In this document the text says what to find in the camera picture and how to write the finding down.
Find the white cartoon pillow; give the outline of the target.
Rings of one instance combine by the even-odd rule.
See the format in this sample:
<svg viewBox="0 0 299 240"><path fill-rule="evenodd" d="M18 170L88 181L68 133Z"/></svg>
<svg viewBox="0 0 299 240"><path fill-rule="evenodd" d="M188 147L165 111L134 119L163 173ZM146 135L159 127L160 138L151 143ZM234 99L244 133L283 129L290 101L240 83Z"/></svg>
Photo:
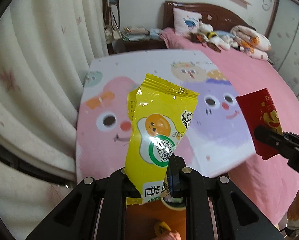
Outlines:
<svg viewBox="0 0 299 240"><path fill-rule="evenodd" d="M200 27L202 15L198 12L173 8L175 33L179 36L196 32Z"/></svg>

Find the hanging bags on rack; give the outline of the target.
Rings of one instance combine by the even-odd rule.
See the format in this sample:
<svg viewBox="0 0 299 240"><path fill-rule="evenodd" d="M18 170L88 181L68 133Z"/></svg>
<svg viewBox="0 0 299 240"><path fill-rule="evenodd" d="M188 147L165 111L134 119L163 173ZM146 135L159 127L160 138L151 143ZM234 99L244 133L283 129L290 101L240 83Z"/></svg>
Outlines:
<svg viewBox="0 0 299 240"><path fill-rule="evenodd" d="M104 34L109 55L114 54L113 43L122 39L120 31L120 0L102 0Z"/></svg>

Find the plush toy pile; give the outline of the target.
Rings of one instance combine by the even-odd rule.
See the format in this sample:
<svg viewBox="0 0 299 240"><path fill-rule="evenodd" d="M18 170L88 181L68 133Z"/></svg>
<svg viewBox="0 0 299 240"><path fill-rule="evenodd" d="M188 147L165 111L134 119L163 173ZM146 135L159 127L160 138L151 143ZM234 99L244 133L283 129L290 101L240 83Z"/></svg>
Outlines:
<svg viewBox="0 0 299 240"><path fill-rule="evenodd" d="M199 21L198 29L190 33L190 40L218 53L223 50L229 51L231 48L241 50L241 46L235 41L232 34L218 35L212 25L205 24L202 20Z"/></svg>

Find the left yellow slipper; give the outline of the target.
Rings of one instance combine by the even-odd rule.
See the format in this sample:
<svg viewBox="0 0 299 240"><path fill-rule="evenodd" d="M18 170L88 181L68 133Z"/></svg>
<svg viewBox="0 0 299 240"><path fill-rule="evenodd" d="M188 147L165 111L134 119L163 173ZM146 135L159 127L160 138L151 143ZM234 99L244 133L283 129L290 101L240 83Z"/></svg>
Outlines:
<svg viewBox="0 0 299 240"><path fill-rule="evenodd" d="M154 232L157 237L162 237L166 233L170 233L171 228L163 221L159 221L154 225Z"/></svg>

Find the folded cartoon quilt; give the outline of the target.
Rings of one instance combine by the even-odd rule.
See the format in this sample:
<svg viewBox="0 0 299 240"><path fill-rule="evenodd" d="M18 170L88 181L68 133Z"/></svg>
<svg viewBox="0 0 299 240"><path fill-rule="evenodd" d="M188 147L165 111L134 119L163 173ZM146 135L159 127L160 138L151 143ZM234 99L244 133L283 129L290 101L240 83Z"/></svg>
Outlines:
<svg viewBox="0 0 299 240"><path fill-rule="evenodd" d="M234 40L249 57L262 61L268 60L267 52L272 46L267 37L243 25L234 26L230 33L235 36Z"/></svg>

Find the dark wooden headboard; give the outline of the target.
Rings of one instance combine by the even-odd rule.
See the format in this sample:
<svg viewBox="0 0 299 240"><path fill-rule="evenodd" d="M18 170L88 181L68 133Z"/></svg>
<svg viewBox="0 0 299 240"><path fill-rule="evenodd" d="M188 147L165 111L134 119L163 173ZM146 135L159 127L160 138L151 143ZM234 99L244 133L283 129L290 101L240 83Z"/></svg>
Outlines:
<svg viewBox="0 0 299 240"><path fill-rule="evenodd" d="M163 29L174 28L175 26L173 8L200 13L203 22L211 24L216 30L230 32L237 25L243 25L256 30L234 12L218 5L208 3L179 3L174 1L164 2Z"/></svg>

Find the cartoon printed tablecloth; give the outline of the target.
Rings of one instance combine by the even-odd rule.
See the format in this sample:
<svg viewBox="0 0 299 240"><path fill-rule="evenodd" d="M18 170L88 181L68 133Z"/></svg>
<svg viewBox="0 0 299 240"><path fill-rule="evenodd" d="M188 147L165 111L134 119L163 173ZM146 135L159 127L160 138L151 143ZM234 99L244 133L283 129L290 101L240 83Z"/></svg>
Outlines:
<svg viewBox="0 0 299 240"><path fill-rule="evenodd" d="M130 136L140 132L143 152L156 135L173 139L176 155L203 176L215 177L254 154L252 138L230 76L240 63L233 51L150 50L107 56L91 63L78 114L76 173L102 179L124 166ZM158 104L132 125L133 102L146 74L199 94L194 113Z"/></svg>

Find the yellow rimmed trash bin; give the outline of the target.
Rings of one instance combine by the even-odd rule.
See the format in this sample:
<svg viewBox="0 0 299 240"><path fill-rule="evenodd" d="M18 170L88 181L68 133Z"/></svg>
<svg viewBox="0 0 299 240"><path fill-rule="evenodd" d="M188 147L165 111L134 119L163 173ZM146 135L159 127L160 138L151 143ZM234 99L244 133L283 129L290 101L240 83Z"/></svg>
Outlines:
<svg viewBox="0 0 299 240"><path fill-rule="evenodd" d="M171 196L166 196L161 198L162 203L169 209L174 211L184 211L186 210L186 201L184 198L172 198Z"/></svg>

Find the yellow snack wrapper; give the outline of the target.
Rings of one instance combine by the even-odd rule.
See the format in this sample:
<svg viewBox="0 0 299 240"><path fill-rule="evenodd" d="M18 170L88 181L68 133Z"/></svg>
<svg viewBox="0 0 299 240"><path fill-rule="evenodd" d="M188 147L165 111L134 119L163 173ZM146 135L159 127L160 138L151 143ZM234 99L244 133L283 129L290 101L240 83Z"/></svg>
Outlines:
<svg viewBox="0 0 299 240"><path fill-rule="evenodd" d="M127 97L132 134L124 166L141 194L127 203L146 204L167 193L166 171L196 109L198 93L152 74Z"/></svg>

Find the stack of books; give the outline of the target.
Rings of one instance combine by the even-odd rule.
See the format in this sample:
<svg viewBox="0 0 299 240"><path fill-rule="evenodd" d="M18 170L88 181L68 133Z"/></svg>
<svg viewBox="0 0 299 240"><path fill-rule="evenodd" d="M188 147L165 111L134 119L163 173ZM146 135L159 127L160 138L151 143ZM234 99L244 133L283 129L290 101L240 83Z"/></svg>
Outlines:
<svg viewBox="0 0 299 240"><path fill-rule="evenodd" d="M122 31L122 39L126 42L160 40L161 29L140 27L124 27Z"/></svg>

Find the pink bed sheet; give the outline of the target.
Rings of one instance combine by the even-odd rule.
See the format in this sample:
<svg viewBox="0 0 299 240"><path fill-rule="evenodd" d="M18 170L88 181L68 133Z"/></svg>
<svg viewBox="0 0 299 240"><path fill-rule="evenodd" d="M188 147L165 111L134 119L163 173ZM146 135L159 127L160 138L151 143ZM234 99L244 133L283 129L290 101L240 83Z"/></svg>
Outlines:
<svg viewBox="0 0 299 240"><path fill-rule="evenodd" d="M299 101L282 77L266 61L231 49L215 52L178 36L172 28L160 34L169 49L200 50L216 64L239 95L254 93L244 103L249 118L299 135ZM254 153L229 172L230 179L273 223L285 215L299 189L299 174L287 159L276 155L268 160Z"/></svg>

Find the cream floral curtain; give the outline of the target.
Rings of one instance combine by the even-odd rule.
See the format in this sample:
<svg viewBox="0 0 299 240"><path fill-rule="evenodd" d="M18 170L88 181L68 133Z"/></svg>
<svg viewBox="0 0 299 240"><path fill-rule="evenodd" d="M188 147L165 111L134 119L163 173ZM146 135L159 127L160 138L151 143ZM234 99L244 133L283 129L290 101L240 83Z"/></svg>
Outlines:
<svg viewBox="0 0 299 240"><path fill-rule="evenodd" d="M102 0L0 0L0 218L25 239L76 180L79 102L107 55Z"/></svg>

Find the dark wooden nightstand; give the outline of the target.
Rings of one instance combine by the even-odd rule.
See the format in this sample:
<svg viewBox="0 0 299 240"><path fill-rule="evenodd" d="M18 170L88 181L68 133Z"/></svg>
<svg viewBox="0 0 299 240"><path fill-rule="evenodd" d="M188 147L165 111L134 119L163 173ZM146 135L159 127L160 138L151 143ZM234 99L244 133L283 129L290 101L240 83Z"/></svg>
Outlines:
<svg viewBox="0 0 299 240"><path fill-rule="evenodd" d="M109 55L139 50L155 50L166 48L167 46L163 40L118 40L116 42L113 42L112 44L107 45Z"/></svg>

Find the red envelope packet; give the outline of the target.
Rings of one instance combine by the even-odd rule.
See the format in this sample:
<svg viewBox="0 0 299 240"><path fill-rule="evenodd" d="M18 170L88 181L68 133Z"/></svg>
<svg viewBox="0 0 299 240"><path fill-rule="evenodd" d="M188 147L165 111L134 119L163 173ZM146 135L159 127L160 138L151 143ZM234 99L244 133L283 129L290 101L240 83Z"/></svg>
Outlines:
<svg viewBox="0 0 299 240"><path fill-rule="evenodd" d="M253 144L254 129L258 126L264 126L273 132L283 134L281 122L268 89L264 88L237 96L236 101L247 123Z"/></svg>

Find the pink pajama legs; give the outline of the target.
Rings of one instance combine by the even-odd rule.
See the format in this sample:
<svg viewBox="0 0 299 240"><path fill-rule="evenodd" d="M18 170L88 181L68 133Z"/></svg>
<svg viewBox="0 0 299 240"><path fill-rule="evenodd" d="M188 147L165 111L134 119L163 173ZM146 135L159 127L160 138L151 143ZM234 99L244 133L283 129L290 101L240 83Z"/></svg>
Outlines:
<svg viewBox="0 0 299 240"><path fill-rule="evenodd" d="M176 231L165 231L159 237L159 240L181 240L181 236Z"/></svg>

